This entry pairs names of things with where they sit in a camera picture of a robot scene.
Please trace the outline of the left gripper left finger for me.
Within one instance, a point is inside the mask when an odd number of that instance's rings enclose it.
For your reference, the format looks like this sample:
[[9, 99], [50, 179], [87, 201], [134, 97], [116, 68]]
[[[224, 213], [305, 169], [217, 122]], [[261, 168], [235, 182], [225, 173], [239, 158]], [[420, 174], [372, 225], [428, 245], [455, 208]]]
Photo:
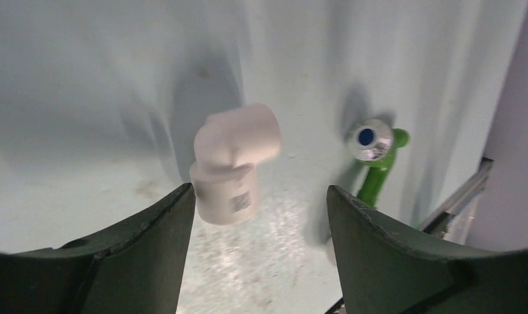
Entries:
[[174, 313], [195, 214], [182, 184], [64, 246], [0, 253], [0, 313]]

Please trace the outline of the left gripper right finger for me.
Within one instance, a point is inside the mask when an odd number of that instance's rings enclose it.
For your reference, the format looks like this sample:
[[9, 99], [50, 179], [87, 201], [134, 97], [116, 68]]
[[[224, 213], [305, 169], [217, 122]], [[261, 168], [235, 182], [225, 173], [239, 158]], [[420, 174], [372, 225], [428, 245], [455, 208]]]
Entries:
[[528, 249], [494, 252], [416, 230], [329, 186], [348, 313], [528, 313]]

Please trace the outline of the green plastic faucet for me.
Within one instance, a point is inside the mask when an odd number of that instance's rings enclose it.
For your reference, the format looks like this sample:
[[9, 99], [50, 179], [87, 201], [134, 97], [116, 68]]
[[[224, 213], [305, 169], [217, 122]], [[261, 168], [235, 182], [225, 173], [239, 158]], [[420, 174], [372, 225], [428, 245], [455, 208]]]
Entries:
[[357, 192], [357, 199], [376, 208], [383, 185], [395, 164], [398, 149], [410, 141], [410, 134], [392, 128], [380, 119], [368, 119], [355, 125], [345, 140], [353, 157], [368, 168]]

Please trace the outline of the white elbow fitting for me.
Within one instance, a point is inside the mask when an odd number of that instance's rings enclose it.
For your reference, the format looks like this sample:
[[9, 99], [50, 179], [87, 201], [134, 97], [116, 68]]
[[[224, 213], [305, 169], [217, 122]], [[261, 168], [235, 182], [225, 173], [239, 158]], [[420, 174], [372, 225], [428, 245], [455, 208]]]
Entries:
[[275, 158], [281, 144], [279, 123], [264, 104], [208, 116], [195, 135], [190, 167], [201, 219], [231, 225], [254, 217], [259, 207], [256, 168]]

